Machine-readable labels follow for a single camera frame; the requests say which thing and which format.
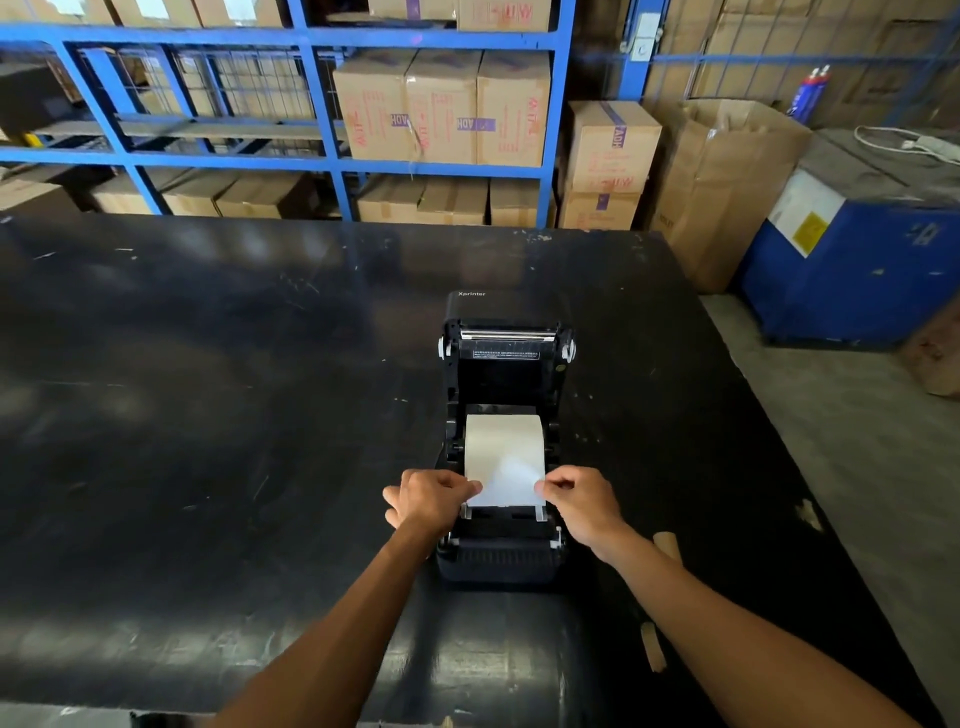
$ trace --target hand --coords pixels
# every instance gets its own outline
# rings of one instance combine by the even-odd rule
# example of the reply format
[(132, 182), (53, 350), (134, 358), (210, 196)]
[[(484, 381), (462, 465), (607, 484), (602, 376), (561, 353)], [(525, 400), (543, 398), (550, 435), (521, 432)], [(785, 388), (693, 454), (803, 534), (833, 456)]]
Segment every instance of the hand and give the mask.
[(384, 517), (394, 528), (415, 524), (439, 539), (453, 527), (460, 506), (481, 490), (479, 480), (454, 471), (403, 471), (399, 487), (383, 489), (383, 499), (390, 503)]
[(631, 530), (620, 517), (612, 485), (594, 468), (561, 465), (534, 490), (557, 506), (570, 535), (603, 561), (611, 539)]

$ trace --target spray can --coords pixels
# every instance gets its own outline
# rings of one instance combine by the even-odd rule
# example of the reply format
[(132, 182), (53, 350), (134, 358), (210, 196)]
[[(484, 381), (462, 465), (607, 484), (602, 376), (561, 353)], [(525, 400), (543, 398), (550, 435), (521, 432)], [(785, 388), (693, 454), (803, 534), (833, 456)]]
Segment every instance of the spray can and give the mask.
[(820, 97), (824, 95), (824, 91), (827, 90), (827, 84), (830, 83), (830, 67), (825, 65), (820, 70), (820, 75), (817, 77), (816, 83), (813, 85), (813, 95), (810, 97), (807, 102), (806, 109), (802, 116), (797, 117), (797, 121), (803, 122), (804, 124), (810, 120), (813, 116), (813, 111), (817, 108), (817, 103), (820, 101)]
[(790, 108), (787, 110), (787, 116), (793, 116), (797, 121), (803, 121), (801, 118), (810, 100), (816, 92), (816, 86), (820, 79), (820, 69), (814, 68), (813, 72), (807, 76), (797, 89), (797, 95), (793, 97)]

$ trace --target yellow warning sticker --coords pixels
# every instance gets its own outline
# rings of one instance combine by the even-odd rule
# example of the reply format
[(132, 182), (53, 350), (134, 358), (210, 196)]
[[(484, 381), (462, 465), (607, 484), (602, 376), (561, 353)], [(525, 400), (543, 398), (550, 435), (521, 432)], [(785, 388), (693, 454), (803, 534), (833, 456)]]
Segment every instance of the yellow warning sticker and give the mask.
[(800, 223), (797, 231), (793, 233), (793, 242), (797, 244), (804, 257), (813, 253), (813, 249), (817, 247), (820, 238), (827, 231), (828, 225), (829, 223), (816, 212), (808, 214)]

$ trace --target blue machine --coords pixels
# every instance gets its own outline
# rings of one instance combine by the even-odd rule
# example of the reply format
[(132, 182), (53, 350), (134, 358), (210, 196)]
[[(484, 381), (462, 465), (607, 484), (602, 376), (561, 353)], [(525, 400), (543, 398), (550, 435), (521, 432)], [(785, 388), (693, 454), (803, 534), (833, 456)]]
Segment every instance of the blue machine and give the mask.
[(733, 285), (772, 341), (896, 346), (960, 287), (960, 167), (817, 133)]
[[(383, 172), (404, 175), (451, 175), (460, 177), (528, 178), (540, 181), (540, 203), (537, 227), (546, 225), (547, 211), (552, 200), (554, 163), (557, 157), (557, 136), (564, 104), (566, 68), (573, 32), (576, 0), (556, 0), (558, 7), (556, 30), (546, 33), (470, 33), (447, 29), (424, 28), (327, 28), (307, 25), (302, 0), (290, 0), (293, 28), (213, 28), (165, 29), (121, 28), (86, 25), (48, 25), (36, 23), (0, 24), (0, 45), (9, 49), (18, 46), (35, 50), (42, 39), (45, 51), (52, 52), (73, 80), (90, 114), (99, 124), (106, 140), (103, 144), (89, 144), (83, 140), (51, 141), (44, 149), (0, 147), (0, 161), (55, 164), (108, 164), (123, 167), (143, 194), (154, 214), (168, 212), (155, 187), (145, 174), (151, 166), (197, 167), (201, 169), (296, 170), (326, 172), (330, 175), (337, 203), (343, 219), (352, 219), (348, 186), (345, 175), (357, 175), (360, 181), (370, 173)], [(319, 127), (323, 156), (292, 155), (267, 156), (258, 154), (264, 139), (238, 139), (227, 152), (215, 152), (208, 140), (199, 140), (184, 152), (174, 150), (162, 136), (135, 138), (125, 133), (122, 122), (157, 121), (155, 114), (144, 114), (131, 89), (125, 85), (116, 68), (117, 54), (103, 47), (123, 52), (132, 45), (149, 55), (170, 81), (169, 92), (182, 114), (172, 121), (197, 117), (191, 103), (190, 89), (184, 83), (176, 59), (186, 47), (189, 53), (202, 52), (204, 58), (218, 49), (245, 50), (252, 54), (281, 53), (296, 57), (302, 63), (302, 74), (313, 101), (316, 118), (306, 123)], [(356, 48), (463, 48), (481, 50), (540, 50), (552, 51), (553, 69), (550, 103), (547, 109), (546, 138), (543, 162), (540, 167), (514, 167), (477, 164), (440, 164), (407, 161), (369, 161), (353, 159), (341, 153), (335, 134), (336, 119), (328, 103), (331, 84), (322, 78), (319, 59), (330, 57), (341, 61), (345, 53)], [(221, 89), (217, 99), (217, 118), (204, 118), (205, 123), (242, 123), (230, 115), (226, 103), (228, 94)]]

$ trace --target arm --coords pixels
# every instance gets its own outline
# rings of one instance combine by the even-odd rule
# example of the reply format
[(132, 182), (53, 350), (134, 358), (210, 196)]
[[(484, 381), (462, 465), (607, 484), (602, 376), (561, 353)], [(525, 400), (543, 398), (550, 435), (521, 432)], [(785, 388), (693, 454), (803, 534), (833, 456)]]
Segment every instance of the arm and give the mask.
[(385, 488), (396, 531), (330, 613), (311, 625), (214, 717), (211, 728), (356, 725), (424, 559), (480, 484), (406, 471)]
[(591, 468), (537, 484), (570, 535), (610, 564), (733, 728), (916, 728), (906, 713), (809, 644), (698, 581), (620, 518)]

